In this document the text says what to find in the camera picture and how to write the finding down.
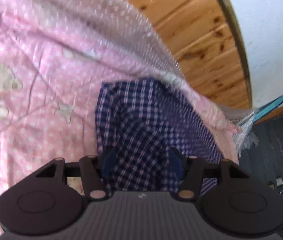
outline polka dot fabric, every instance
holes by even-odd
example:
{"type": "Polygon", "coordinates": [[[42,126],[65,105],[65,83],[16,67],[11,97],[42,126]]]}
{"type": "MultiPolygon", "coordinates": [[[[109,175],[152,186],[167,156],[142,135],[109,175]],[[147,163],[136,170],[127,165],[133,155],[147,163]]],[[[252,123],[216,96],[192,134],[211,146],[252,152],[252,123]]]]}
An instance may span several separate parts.
{"type": "Polygon", "coordinates": [[[95,109],[103,82],[165,80],[219,138],[223,154],[235,151],[234,127],[212,102],[82,18],[50,0],[0,0],[0,195],[53,158],[73,162],[97,154],[95,109]]]}

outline blue plaid blanket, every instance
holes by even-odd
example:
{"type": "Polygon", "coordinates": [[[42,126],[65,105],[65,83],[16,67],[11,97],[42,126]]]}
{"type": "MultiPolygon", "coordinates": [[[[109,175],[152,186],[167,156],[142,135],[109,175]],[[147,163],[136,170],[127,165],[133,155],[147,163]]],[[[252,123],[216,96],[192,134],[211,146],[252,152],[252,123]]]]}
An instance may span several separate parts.
{"type": "MultiPolygon", "coordinates": [[[[223,158],[212,134],[181,92],[153,78],[104,83],[96,108],[98,153],[116,151],[115,167],[103,179],[109,192],[177,192],[182,180],[169,165],[168,151],[210,163],[223,158]]],[[[216,185],[204,179],[201,193],[216,185]]]]}

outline wooden ceiling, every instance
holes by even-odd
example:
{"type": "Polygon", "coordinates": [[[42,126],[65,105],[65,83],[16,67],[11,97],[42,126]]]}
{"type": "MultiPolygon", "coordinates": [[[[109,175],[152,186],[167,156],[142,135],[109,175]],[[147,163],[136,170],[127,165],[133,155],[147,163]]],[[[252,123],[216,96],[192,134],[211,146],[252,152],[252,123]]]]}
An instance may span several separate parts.
{"type": "Polygon", "coordinates": [[[249,80],[217,0],[128,1],[149,18],[196,91],[216,103],[249,108],[249,80]]]}

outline black plastic part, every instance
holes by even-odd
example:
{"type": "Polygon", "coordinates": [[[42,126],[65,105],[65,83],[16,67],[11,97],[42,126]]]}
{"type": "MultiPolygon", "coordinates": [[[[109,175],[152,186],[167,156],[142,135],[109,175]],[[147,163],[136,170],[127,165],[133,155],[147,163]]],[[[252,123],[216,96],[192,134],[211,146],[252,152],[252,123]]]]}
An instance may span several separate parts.
{"type": "Polygon", "coordinates": [[[200,189],[202,186],[205,160],[204,159],[190,159],[191,166],[183,183],[181,184],[179,191],[189,190],[194,193],[192,198],[184,199],[178,197],[181,201],[194,201],[200,195],[200,189]]]}
{"type": "Polygon", "coordinates": [[[220,171],[220,184],[201,199],[206,220],[236,236],[276,232],[283,224],[283,197],[231,161],[222,161],[220,171]]]}
{"type": "Polygon", "coordinates": [[[106,192],[105,186],[101,182],[99,175],[93,165],[92,158],[83,157],[79,160],[80,173],[82,177],[82,184],[85,196],[91,201],[101,201],[108,198],[107,194],[104,198],[94,199],[90,196],[90,193],[94,190],[100,190],[106,192]]]}
{"type": "MultiPolygon", "coordinates": [[[[205,163],[176,154],[182,161],[185,178],[180,191],[193,193],[190,201],[207,223],[239,237],[272,234],[283,224],[283,197],[267,185],[250,178],[235,163],[205,163]],[[199,197],[202,179],[217,178],[218,186],[199,197]]],[[[90,196],[94,190],[106,189],[101,182],[105,156],[84,157],[78,163],[56,158],[0,196],[0,223],[5,230],[27,236],[47,235],[73,224],[83,213],[88,201],[102,201],[90,196]],[[81,176],[83,198],[66,185],[68,176],[81,176]]]]}
{"type": "Polygon", "coordinates": [[[82,197],[65,184],[64,164],[63,159],[52,160],[0,196],[3,228],[38,236],[77,220],[83,210],[82,197]]]}

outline dark floor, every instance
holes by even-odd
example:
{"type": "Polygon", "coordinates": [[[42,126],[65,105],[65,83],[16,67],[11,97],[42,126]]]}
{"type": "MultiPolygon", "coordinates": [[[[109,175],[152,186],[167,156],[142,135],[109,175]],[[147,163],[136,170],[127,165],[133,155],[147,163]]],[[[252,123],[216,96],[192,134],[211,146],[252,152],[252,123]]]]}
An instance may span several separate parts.
{"type": "Polygon", "coordinates": [[[240,166],[266,184],[283,179],[283,116],[253,126],[257,147],[241,152],[240,166]]]}

